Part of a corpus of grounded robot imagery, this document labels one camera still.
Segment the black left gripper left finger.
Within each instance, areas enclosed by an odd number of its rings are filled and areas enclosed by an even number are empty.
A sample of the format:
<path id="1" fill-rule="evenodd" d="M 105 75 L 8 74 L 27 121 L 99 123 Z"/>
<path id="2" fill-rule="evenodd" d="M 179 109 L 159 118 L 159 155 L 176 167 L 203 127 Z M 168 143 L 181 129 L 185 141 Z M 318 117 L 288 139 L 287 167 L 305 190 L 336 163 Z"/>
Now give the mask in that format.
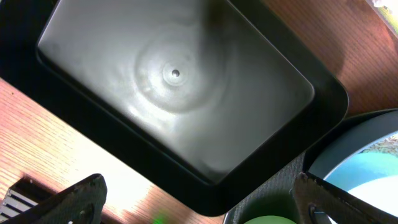
<path id="1" fill-rule="evenodd" d="M 101 224 L 107 186 L 101 174 L 92 174 L 59 193 L 8 219 L 3 224 Z"/>

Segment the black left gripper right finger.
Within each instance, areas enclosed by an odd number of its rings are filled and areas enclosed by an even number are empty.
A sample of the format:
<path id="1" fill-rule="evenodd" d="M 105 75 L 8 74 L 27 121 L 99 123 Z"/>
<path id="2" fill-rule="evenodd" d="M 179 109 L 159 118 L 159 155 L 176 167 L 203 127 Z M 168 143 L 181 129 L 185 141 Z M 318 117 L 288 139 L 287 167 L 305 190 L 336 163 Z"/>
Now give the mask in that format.
<path id="1" fill-rule="evenodd" d="M 299 173 L 292 191 L 300 223 L 316 223 L 315 212 L 320 211 L 337 223 L 397 224 L 397 217 L 356 198 L 311 173 Z"/>

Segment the teal green bowl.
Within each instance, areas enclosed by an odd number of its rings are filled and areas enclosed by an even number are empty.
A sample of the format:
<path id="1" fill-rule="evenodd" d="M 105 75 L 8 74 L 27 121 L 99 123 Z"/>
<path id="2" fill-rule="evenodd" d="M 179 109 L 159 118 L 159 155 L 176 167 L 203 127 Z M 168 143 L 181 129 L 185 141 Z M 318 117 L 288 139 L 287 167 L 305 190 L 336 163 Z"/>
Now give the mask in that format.
<path id="1" fill-rule="evenodd" d="M 296 224 L 296 223 L 285 217 L 267 215 L 267 216 L 253 218 L 251 220 L 248 220 L 244 224 Z"/>

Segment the light blue small bowl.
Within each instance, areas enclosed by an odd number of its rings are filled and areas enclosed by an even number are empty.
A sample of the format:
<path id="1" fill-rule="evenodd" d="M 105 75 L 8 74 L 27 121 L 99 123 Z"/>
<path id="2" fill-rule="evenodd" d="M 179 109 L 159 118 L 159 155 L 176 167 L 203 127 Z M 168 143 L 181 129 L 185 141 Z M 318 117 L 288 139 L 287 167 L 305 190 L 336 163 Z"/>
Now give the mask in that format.
<path id="1" fill-rule="evenodd" d="M 397 216 L 397 158 L 378 152 L 355 154 L 325 180 L 356 198 Z"/>

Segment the clear plastic waste bin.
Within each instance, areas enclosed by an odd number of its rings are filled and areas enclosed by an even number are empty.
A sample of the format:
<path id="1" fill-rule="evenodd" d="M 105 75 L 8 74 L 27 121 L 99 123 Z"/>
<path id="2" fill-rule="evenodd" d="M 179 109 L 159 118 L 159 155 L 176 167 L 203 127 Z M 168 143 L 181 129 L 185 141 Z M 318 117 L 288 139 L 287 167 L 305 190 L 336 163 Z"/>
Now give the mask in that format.
<path id="1" fill-rule="evenodd" d="M 366 0 L 389 30 L 397 37 L 398 0 Z"/>

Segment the round black serving tray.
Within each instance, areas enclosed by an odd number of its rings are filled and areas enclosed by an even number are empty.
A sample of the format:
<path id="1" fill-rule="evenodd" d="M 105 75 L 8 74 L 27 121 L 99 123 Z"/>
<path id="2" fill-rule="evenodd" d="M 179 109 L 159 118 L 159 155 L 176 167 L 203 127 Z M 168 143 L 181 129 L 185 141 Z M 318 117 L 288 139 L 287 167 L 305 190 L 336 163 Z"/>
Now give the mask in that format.
<path id="1" fill-rule="evenodd" d="M 306 170 L 306 156 L 314 145 L 239 202 L 225 215 L 223 223 L 244 223 L 263 215 L 278 215 L 295 222 L 299 220 L 291 189 L 297 174 Z"/>

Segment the dark blue plate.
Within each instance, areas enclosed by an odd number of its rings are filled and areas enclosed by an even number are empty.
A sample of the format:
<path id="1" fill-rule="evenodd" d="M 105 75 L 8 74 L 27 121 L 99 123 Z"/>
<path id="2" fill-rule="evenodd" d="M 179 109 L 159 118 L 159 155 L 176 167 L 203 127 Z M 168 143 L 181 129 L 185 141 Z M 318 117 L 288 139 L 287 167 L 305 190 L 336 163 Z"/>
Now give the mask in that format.
<path id="1" fill-rule="evenodd" d="M 318 177 L 328 177 L 349 157 L 396 133 L 396 109 L 351 116 L 314 145 L 306 156 L 305 169 Z"/>

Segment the spilled rice grains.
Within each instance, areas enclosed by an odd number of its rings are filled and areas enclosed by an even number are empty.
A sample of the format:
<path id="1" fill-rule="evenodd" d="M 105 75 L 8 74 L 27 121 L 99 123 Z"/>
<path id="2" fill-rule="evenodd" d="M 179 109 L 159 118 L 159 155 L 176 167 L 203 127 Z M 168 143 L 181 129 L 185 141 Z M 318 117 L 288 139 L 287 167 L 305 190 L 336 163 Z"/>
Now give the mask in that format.
<path id="1" fill-rule="evenodd" d="M 377 152 L 397 157 L 397 146 L 397 134 L 393 134 L 367 147 L 363 153 Z"/>

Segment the black rectangular tray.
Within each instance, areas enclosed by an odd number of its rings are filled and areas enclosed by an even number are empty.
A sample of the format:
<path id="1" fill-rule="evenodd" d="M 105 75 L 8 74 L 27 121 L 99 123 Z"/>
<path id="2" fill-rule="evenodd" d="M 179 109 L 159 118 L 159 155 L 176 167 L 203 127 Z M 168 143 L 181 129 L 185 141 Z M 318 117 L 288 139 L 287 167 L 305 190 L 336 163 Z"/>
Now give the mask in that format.
<path id="1" fill-rule="evenodd" d="M 1 77 L 208 217 L 331 131 L 349 104 L 259 1 L 2 1 Z"/>

